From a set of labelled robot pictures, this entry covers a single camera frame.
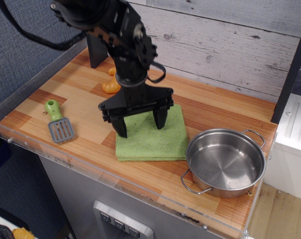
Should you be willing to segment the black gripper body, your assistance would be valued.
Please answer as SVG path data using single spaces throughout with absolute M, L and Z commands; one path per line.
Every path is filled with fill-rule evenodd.
M 122 87 L 119 92 L 99 104 L 103 119 L 111 122 L 111 117 L 128 117 L 144 112 L 173 106 L 173 89 L 149 86 L 145 83 L 137 87 Z

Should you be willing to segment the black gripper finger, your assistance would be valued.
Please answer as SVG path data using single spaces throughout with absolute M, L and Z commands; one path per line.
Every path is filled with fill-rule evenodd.
M 166 119 L 167 119 L 167 112 L 168 112 L 167 107 L 155 109 L 152 111 L 153 118 L 154 118 L 156 127 L 158 129 L 162 129 L 165 126 Z
M 111 117 L 111 124 L 120 137 L 127 138 L 127 128 L 124 117 Z

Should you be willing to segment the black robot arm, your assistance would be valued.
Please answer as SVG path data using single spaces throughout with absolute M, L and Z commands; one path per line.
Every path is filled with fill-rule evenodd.
M 157 128 L 163 128 L 173 89 L 146 84 L 150 66 L 166 69 L 154 61 L 156 46 L 133 7 L 125 0 L 54 0 L 51 9 L 69 26 L 99 39 L 113 59 L 121 89 L 99 110 L 116 133 L 127 137 L 124 118 L 144 112 L 152 112 Z

